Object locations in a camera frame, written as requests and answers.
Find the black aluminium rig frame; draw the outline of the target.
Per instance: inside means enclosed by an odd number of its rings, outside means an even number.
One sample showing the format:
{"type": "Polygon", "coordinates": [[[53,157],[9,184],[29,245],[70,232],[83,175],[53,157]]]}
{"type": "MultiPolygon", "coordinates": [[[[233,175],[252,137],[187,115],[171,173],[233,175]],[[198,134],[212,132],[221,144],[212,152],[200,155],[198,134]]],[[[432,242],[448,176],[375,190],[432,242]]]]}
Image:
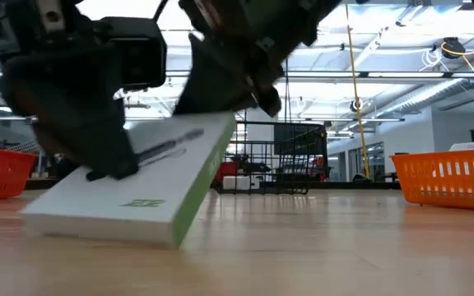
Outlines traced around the black aluminium rig frame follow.
{"type": "MultiPolygon", "coordinates": [[[[49,190],[51,187],[57,186],[59,183],[65,183],[63,180],[57,179],[32,179],[27,180],[24,188],[20,193],[14,197],[22,196],[28,192],[49,190]]],[[[119,187],[120,193],[123,191],[123,185],[126,181],[115,181],[106,178],[105,181],[83,182],[85,185],[96,184],[106,185],[112,187],[114,190],[119,187]]],[[[303,181],[281,181],[281,182],[260,182],[259,189],[223,189],[222,181],[215,181],[215,184],[210,183],[209,186],[201,183],[194,183],[185,191],[184,197],[199,197],[201,193],[207,193],[210,189],[215,189],[216,193],[229,194],[259,194],[259,195],[307,195],[312,190],[401,190],[400,183],[374,183],[369,181],[364,182],[303,182],[303,181]]]]}

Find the long ceiling light strip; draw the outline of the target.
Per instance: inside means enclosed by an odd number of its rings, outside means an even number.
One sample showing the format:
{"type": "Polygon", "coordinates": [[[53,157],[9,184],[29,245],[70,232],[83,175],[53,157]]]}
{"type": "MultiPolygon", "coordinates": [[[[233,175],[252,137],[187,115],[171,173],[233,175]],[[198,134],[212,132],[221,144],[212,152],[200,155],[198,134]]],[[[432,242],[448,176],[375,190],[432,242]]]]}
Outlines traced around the long ceiling light strip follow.
{"type": "MultiPolygon", "coordinates": [[[[349,72],[287,72],[289,78],[350,78],[349,72]]],[[[355,76],[361,79],[420,79],[420,80],[442,80],[442,79],[474,79],[474,72],[355,72],[355,76]]]]}

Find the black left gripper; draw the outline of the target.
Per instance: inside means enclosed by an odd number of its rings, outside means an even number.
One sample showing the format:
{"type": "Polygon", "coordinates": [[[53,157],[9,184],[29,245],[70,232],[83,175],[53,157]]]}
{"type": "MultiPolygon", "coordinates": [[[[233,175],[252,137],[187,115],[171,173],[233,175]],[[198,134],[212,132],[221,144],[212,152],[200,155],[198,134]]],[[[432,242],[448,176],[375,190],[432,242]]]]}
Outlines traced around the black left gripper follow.
{"type": "Polygon", "coordinates": [[[46,151],[119,180],[138,171],[114,100],[121,62],[78,9],[84,1],[0,0],[0,91],[14,113],[36,118],[46,151]]]}

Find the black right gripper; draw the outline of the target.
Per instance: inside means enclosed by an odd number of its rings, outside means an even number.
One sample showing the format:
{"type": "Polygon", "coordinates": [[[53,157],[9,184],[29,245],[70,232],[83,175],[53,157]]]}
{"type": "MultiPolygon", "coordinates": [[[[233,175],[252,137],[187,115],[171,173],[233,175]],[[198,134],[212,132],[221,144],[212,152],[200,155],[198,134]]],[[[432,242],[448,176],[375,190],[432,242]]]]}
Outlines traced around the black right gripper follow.
{"type": "Polygon", "coordinates": [[[192,66],[175,113],[281,110],[274,83],[282,62],[312,45],[318,25],[340,0],[179,0],[193,28],[192,66]]]}

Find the red background bin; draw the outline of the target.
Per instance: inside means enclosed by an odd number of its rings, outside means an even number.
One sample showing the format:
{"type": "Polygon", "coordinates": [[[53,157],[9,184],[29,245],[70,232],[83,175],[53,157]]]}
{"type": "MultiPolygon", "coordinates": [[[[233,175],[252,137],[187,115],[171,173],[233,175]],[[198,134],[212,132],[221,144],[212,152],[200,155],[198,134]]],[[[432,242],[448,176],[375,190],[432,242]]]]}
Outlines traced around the red background bin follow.
{"type": "Polygon", "coordinates": [[[217,170],[215,180],[222,181],[226,176],[236,176],[239,165],[236,162],[223,162],[217,170]]]}

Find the silver air duct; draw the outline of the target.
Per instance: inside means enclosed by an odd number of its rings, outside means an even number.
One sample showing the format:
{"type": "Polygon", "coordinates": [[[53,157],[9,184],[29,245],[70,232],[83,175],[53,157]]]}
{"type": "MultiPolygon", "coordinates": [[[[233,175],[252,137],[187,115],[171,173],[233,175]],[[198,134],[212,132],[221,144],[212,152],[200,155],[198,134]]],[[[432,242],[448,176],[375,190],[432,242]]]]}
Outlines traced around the silver air duct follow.
{"type": "Polygon", "coordinates": [[[469,79],[458,78],[436,85],[422,86],[380,109],[376,113],[376,117],[381,118],[391,113],[405,113],[414,109],[422,109],[431,103],[464,91],[464,88],[471,84],[469,79]]]}

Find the white building column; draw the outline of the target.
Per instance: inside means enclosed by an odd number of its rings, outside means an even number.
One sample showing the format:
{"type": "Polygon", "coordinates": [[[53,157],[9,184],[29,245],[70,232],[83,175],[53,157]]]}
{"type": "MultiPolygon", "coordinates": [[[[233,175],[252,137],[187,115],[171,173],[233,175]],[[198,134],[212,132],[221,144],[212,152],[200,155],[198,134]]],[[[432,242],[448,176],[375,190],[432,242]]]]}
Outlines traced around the white building column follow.
{"type": "Polygon", "coordinates": [[[274,139],[273,123],[277,116],[270,117],[261,109],[248,109],[246,114],[247,139],[250,141],[272,141],[274,139]]]}

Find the orange plastic basket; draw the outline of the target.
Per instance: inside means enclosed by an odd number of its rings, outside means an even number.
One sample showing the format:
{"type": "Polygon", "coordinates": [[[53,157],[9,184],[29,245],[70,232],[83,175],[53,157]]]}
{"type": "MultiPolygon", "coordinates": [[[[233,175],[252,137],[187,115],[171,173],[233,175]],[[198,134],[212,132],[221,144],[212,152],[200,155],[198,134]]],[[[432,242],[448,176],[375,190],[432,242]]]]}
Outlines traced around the orange plastic basket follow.
{"type": "Polygon", "coordinates": [[[474,210],[474,150],[393,155],[405,200],[474,210]]]}

